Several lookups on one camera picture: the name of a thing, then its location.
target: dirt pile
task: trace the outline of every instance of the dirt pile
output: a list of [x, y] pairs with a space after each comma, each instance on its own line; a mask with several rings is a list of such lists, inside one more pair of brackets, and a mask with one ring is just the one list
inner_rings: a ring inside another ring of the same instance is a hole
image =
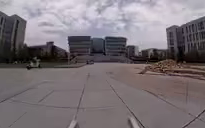
[[147, 71], [166, 73], [173, 68], [182, 68], [182, 66], [181, 64], [177, 64], [176, 61], [168, 59], [146, 66], [145, 69], [140, 72], [140, 74], [144, 74]]

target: office building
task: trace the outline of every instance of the office building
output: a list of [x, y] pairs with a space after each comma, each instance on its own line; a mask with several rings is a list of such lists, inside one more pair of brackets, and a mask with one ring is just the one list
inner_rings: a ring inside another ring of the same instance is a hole
[[179, 53], [205, 52], [205, 16], [181, 26], [166, 29], [169, 54], [177, 58]]
[[126, 56], [129, 57], [135, 57], [139, 55], [139, 48], [138, 46], [134, 45], [128, 45], [127, 46], [127, 51], [126, 51]]
[[69, 52], [74, 56], [91, 54], [91, 37], [90, 36], [69, 36]]
[[7, 16], [0, 11], [0, 54], [17, 51], [23, 47], [26, 21], [17, 15]]
[[125, 56], [126, 42], [124, 37], [105, 37], [105, 53], [110, 56]]

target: concrete pavement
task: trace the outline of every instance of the concrete pavement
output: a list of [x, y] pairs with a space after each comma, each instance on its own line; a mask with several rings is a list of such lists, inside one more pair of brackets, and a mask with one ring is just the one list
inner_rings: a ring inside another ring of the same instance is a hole
[[129, 87], [108, 74], [122, 65], [0, 69], [0, 127], [64, 128], [75, 118], [80, 128], [128, 128], [133, 116], [146, 128], [205, 128], [205, 105], [191, 114]]

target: ground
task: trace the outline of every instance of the ground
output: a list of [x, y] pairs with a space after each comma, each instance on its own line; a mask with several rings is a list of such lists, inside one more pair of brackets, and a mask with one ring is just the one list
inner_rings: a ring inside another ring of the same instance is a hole
[[145, 65], [0, 69], [0, 128], [205, 128], [205, 81], [137, 74]]

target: sky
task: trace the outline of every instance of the sky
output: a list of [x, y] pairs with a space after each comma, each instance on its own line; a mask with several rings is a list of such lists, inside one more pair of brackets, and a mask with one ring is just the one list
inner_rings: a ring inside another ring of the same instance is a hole
[[165, 49], [166, 28], [205, 16], [205, 0], [0, 0], [0, 11], [27, 20], [27, 45], [68, 50], [68, 36], [124, 36], [139, 49]]

